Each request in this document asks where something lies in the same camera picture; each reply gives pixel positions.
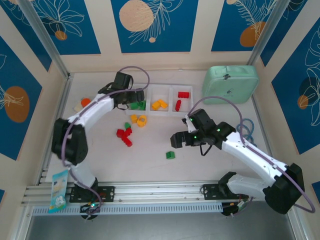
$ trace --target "cable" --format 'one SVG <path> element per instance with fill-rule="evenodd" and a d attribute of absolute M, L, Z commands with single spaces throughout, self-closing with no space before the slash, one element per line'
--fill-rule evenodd
<path fill-rule="evenodd" d="M 242 127 L 247 131 L 247 134 L 243 134 L 243 137 L 249 142 L 251 143 L 253 146 L 257 147 L 257 145 L 255 144 L 255 140 L 254 140 L 254 137 L 252 136 L 252 134 L 254 133 L 254 130 L 255 130 L 255 124 L 254 124 L 254 121 L 252 121 L 250 118 L 244 118 L 243 119 L 243 122 L 244 121 L 248 121 L 251 123 L 251 130 L 249 129 L 249 127 L 247 127 L 245 124 L 242 124 Z M 240 132 L 240 126 L 241 124 L 239 123 L 237 126 L 236 126 L 236 130 L 238 132 Z"/>
<path fill-rule="evenodd" d="M 62 148 L 61 148 L 61 161 L 62 161 L 62 165 L 66 168 L 68 168 L 69 170 L 69 173 L 70 173 L 70 176 L 75 180 L 75 183 L 77 185 L 79 185 L 80 187 L 84 188 L 84 189 L 87 189 L 89 191 L 91 191 L 92 193 L 94 193 L 96 196 L 97 196 L 97 199 L 99 200 L 99 206 L 94 209 L 94 210 L 90 210 L 88 209 L 86 211 L 86 213 L 88 215 L 92 215 L 92 214 L 95 214 L 95 213 L 98 213 L 100 211 L 100 208 L 103 204 L 103 201 L 102 201 L 102 198 L 100 197 L 100 195 L 95 191 L 93 190 L 91 187 L 89 186 L 86 186 L 84 185 L 83 183 L 79 182 L 79 180 L 77 179 L 77 177 L 74 175 L 74 173 L 72 172 L 72 169 L 71 169 L 71 166 L 72 164 L 69 164 L 69 163 L 66 163 L 66 145 L 67 145 L 67 139 L 68 139 L 68 136 L 70 134 L 70 131 L 72 129 L 72 127 L 74 126 L 74 124 L 77 122 L 77 120 L 83 116 L 90 108 L 92 108 L 94 105 L 96 105 L 98 102 L 102 101 L 103 99 L 113 95 L 113 94 L 119 94 L 119 93 L 125 93 L 125 92 L 136 92 L 137 90 L 141 91 L 141 90 L 145 90 L 149 84 L 150 84 L 150 76 L 149 74 L 141 67 L 138 67 L 138 66 L 126 66 L 126 67 L 123 67 L 121 68 L 118 72 L 121 72 L 125 69 L 129 69 L 129 68 L 134 68 L 134 69 L 139 69 L 141 70 L 142 72 L 145 73 L 145 75 L 147 76 L 147 84 L 143 87 L 143 88 L 137 88 L 137 89 L 124 89 L 124 90 L 117 90 L 117 91 L 113 91 L 113 92 L 110 92 L 100 98 L 98 98 L 97 101 L 94 101 L 94 102 L 91 102 L 88 107 L 86 107 L 80 114 L 78 117 L 76 117 L 73 122 L 69 125 L 69 127 L 67 128 L 66 132 L 65 132 L 65 135 L 63 137 L 63 141 L 62 141 Z"/>
<path fill-rule="evenodd" d="M 261 153 L 259 153 L 258 151 L 256 151 L 255 149 L 253 149 L 252 147 L 250 147 L 249 145 L 245 144 L 245 139 L 243 136 L 243 126 L 244 126 L 244 120 L 242 118 L 242 114 L 239 110 L 239 108 L 230 100 L 221 97 L 221 96 L 206 96 L 201 98 L 199 101 L 197 101 L 195 103 L 195 105 L 191 108 L 191 110 L 188 113 L 188 116 L 193 112 L 193 110 L 195 109 L 195 107 L 201 103 L 202 101 L 206 100 L 206 99 L 221 99 L 226 101 L 227 103 L 231 104 L 235 110 L 238 112 L 239 117 L 240 117 L 240 139 L 243 145 L 245 145 L 249 150 L 251 150 L 253 153 L 257 154 L 259 157 L 261 157 L 262 159 L 264 159 L 265 161 L 267 161 L 271 166 L 275 166 L 275 164 L 269 160 L 267 157 L 265 157 L 264 155 L 262 155 Z M 302 190 L 302 188 L 292 179 L 292 177 L 290 177 L 285 171 L 283 171 L 280 167 L 276 166 L 276 168 L 279 172 L 281 172 L 287 179 L 289 179 L 289 181 L 298 189 L 298 191 L 303 195 L 303 197 L 305 198 L 305 200 L 308 202 L 308 204 L 311 207 L 311 210 L 308 208 L 305 208 L 304 206 L 298 205 L 298 204 L 294 204 L 294 206 L 296 206 L 297 208 L 300 208 L 302 210 L 305 210 L 308 213 L 315 213 L 316 212 L 316 208 L 314 206 L 314 204 L 312 203 L 311 199 L 307 196 L 307 194 Z"/>

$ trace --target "wall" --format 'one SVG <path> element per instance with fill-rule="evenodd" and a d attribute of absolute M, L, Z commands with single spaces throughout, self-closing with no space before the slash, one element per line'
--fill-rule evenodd
<path fill-rule="evenodd" d="M 43 2 L 31 4 L 68 70 L 98 72 L 244 65 L 277 0 Z"/>
<path fill-rule="evenodd" d="M 302 98 L 299 98 L 299 85 L 296 85 L 296 83 L 299 81 L 303 82 L 304 80 L 300 78 L 300 75 L 302 72 L 306 74 L 307 66 L 305 65 L 305 61 L 307 63 L 308 58 L 306 58 L 305 55 L 309 48 L 309 46 L 307 46 L 303 49 L 303 52 L 301 52 L 300 49 L 304 43 L 302 43 L 301 46 L 299 45 L 317 21 L 318 27 L 318 19 L 320 17 L 318 9 L 320 9 L 320 1 L 308 0 L 279 47 L 276 49 L 274 55 L 266 64 L 266 67 L 264 67 L 261 59 L 255 64 L 261 82 L 254 96 L 257 100 L 262 123 L 270 141 L 271 149 L 275 157 L 280 161 L 288 164 L 296 163 L 302 168 L 305 192 L 311 197 L 316 207 L 316 213 L 314 214 L 299 211 L 302 218 L 306 219 L 306 228 L 307 231 L 310 231 L 310 239 L 320 239 L 320 204 L 311 186 L 312 183 L 320 181 L 320 145 L 313 143 L 310 147 L 305 148 L 304 144 L 310 143 L 312 139 L 311 136 L 314 133 L 316 133 L 315 140 L 319 139 L 318 133 L 320 126 L 314 124 L 314 126 L 310 128 L 310 123 L 315 123 L 315 119 L 312 120 L 310 114 L 312 103 L 309 102 L 310 105 L 308 106 L 298 106 Z M 293 58 L 290 58 L 291 55 L 295 57 L 299 54 L 303 54 L 304 57 L 300 57 L 295 61 L 297 63 L 301 61 L 301 64 L 293 64 L 294 61 Z M 278 82 L 283 84 L 282 90 L 281 87 L 279 89 Z M 297 124 L 298 126 L 296 129 L 293 129 L 292 125 L 288 124 L 293 117 L 296 119 L 296 122 L 293 122 L 293 124 Z M 299 135 L 295 134 L 297 129 L 302 131 L 308 129 L 306 130 L 307 135 L 299 132 L 301 137 L 298 137 Z M 308 207 L 308 204 L 302 198 L 299 199 L 299 203 Z"/>
<path fill-rule="evenodd" d="M 0 86 L 8 93 L 8 86 L 20 86 L 21 84 L 21 86 L 25 86 L 27 92 L 27 95 L 24 95 L 20 102 L 18 98 L 15 98 L 15 102 L 9 102 L 9 106 L 5 102 L 0 109 L 0 134 L 2 137 L 0 152 L 4 153 L 0 153 L 0 189 L 5 191 L 0 206 L 0 239 L 4 240 L 13 230 L 11 227 L 16 227 L 12 223 L 26 186 L 34 185 L 36 182 L 35 178 L 41 167 L 65 80 L 54 64 L 46 68 L 45 64 L 39 61 L 39 57 L 41 58 L 43 55 L 35 55 L 35 52 L 29 47 L 1 7 L 0 22 L 0 55 L 4 53 L 4 50 L 7 53 L 13 51 L 12 54 L 7 54 L 5 63 L 1 62 L 1 65 L 4 64 L 0 69 Z M 14 69 L 15 74 L 8 75 L 10 69 Z M 4 98 L 8 100 L 8 95 L 3 93 L 0 94 L 0 97 L 2 100 Z M 29 111 L 26 111 L 24 117 L 23 110 L 27 108 L 26 106 Z M 24 132 L 18 131 L 21 126 L 24 126 Z M 21 142 L 22 145 L 18 145 L 16 149 L 17 138 L 22 138 L 23 143 Z M 5 151 L 6 149 L 15 149 L 15 152 L 11 154 L 10 151 Z"/>

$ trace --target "mint green case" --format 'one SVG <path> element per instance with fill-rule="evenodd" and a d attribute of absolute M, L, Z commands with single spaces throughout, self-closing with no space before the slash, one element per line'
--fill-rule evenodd
<path fill-rule="evenodd" d="M 258 86 L 259 78 L 254 66 L 213 66 L 206 72 L 202 96 L 220 96 L 235 104 L 243 104 Z M 221 99 L 206 99 L 205 104 L 226 104 Z"/>

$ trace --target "yellow block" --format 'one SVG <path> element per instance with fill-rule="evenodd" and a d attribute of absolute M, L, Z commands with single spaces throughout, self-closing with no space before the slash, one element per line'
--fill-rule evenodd
<path fill-rule="evenodd" d="M 163 101 L 162 99 L 159 99 L 158 102 L 160 103 L 160 106 L 164 109 L 166 109 L 168 107 L 168 103 L 166 103 L 165 101 Z"/>
<path fill-rule="evenodd" d="M 144 127 L 147 124 L 147 116 L 141 115 L 136 123 L 140 128 Z"/>
<path fill-rule="evenodd" d="M 155 101 L 152 105 L 151 105 L 152 109 L 157 111 L 160 108 L 160 102 L 159 101 Z"/>
<path fill-rule="evenodd" d="M 133 124 L 136 124 L 136 123 L 137 123 L 137 121 L 138 121 L 137 115 L 133 114 L 133 115 L 130 116 L 130 118 L 131 118 L 131 122 L 132 122 Z"/>

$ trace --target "purple cable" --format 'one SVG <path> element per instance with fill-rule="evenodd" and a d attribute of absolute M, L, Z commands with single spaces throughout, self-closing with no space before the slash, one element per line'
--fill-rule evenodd
<path fill-rule="evenodd" d="M 243 137 L 243 117 L 242 117 L 242 114 L 239 110 L 239 108 L 232 102 L 232 101 L 229 101 L 228 99 L 224 98 L 224 97 L 221 97 L 221 96 L 206 96 L 206 97 L 203 97 L 201 98 L 199 101 L 197 101 L 195 103 L 195 105 L 191 108 L 191 110 L 189 111 L 188 115 L 190 115 L 192 113 L 192 111 L 195 109 L 195 107 L 201 103 L 202 101 L 206 100 L 206 99 L 221 99 L 221 100 L 224 100 L 226 101 L 227 103 L 231 104 L 235 110 L 238 112 L 239 114 L 239 117 L 240 117 L 240 138 L 241 138 L 241 142 L 243 145 L 246 145 L 245 144 L 245 138 Z M 274 165 L 274 163 L 269 160 L 267 157 L 263 156 L 261 153 L 257 152 L 255 149 L 253 149 L 252 147 L 250 146 L 247 146 L 246 147 L 251 150 L 253 153 L 257 154 L 259 157 L 261 157 L 262 159 L 266 160 L 271 166 Z M 303 195 L 303 197 L 305 198 L 305 200 L 308 202 L 308 204 L 310 205 L 311 207 L 311 210 L 308 209 L 308 208 L 305 208 L 304 206 L 301 206 L 301 205 L 298 205 L 298 204 L 294 204 L 294 206 L 296 206 L 297 208 L 300 208 L 302 210 L 305 210 L 306 212 L 308 213 L 315 213 L 316 212 L 316 208 L 314 206 L 314 204 L 312 203 L 311 199 L 307 196 L 307 194 L 302 190 L 302 188 L 292 179 L 292 177 L 290 177 L 285 171 L 283 171 L 280 167 L 276 166 L 276 169 L 281 172 L 287 179 L 290 180 L 290 182 L 298 189 L 298 191 Z"/>
<path fill-rule="evenodd" d="M 109 97 L 109 96 L 111 96 L 111 95 L 113 95 L 113 94 L 119 94 L 119 93 L 124 93 L 124 92 L 136 92 L 137 90 L 141 91 L 141 90 L 145 90 L 145 89 L 149 86 L 149 84 L 150 84 L 150 76 L 149 76 L 149 74 L 148 74 L 143 68 L 141 68 L 141 67 L 138 67 L 138 66 L 126 66 L 126 67 L 121 68 L 118 72 L 121 72 L 121 71 L 123 71 L 123 70 L 125 70 L 125 69 L 129 69 L 129 68 L 139 69 L 139 70 L 141 70 L 142 72 L 145 73 L 145 75 L 147 76 L 147 84 L 145 85 L 145 87 L 143 87 L 143 88 L 137 88 L 137 89 L 124 89 L 124 90 L 113 91 L 113 92 L 110 92 L 110 93 L 108 93 L 108 94 L 106 94 L 106 95 L 98 98 L 97 101 L 91 102 L 91 103 L 79 114 L 79 116 L 76 117 L 76 118 L 73 120 L 72 123 L 70 123 L 70 125 L 69 125 L 69 127 L 67 128 L 67 130 L 66 130 L 66 132 L 65 132 L 65 135 L 64 135 L 64 137 L 63 137 L 62 148 L 61 148 L 61 161 L 62 161 L 62 165 L 63 165 L 64 167 L 66 167 L 66 168 L 69 168 L 70 176 L 75 180 L 75 183 L 77 183 L 78 185 L 80 185 L 82 188 L 87 189 L 87 190 L 91 191 L 92 193 L 94 193 L 94 194 L 97 196 L 98 200 L 99 200 L 99 206 L 98 206 L 95 210 L 91 211 L 90 209 L 88 209 L 88 210 L 86 211 L 86 213 L 87 213 L 88 215 L 92 215 L 92 214 L 98 213 L 98 212 L 100 211 L 100 208 L 101 208 L 102 204 L 103 204 L 103 201 L 102 201 L 101 196 L 99 195 L 99 193 L 97 193 L 97 192 L 96 192 L 95 190 L 93 190 L 91 187 L 86 186 L 86 185 L 84 185 L 83 183 L 79 182 L 79 180 L 77 179 L 77 177 L 73 174 L 72 169 L 70 168 L 70 167 L 71 167 L 71 164 L 66 163 L 66 145 L 67 145 L 67 139 L 68 139 L 68 136 L 69 136 L 69 134 L 70 134 L 70 131 L 71 131 L 72 127 L 73 127 L 74 124 L 77 122 L 77 120 L 78 120 L 81 116 L 83 116 L 90 108 L 92 108 L 92 107 L 93 107 L 95 104 L 97 104 L 98 102 L 102 101 L 103 99 L 105 99 L 105 98 L 107 98 L 107 97 Z"/>

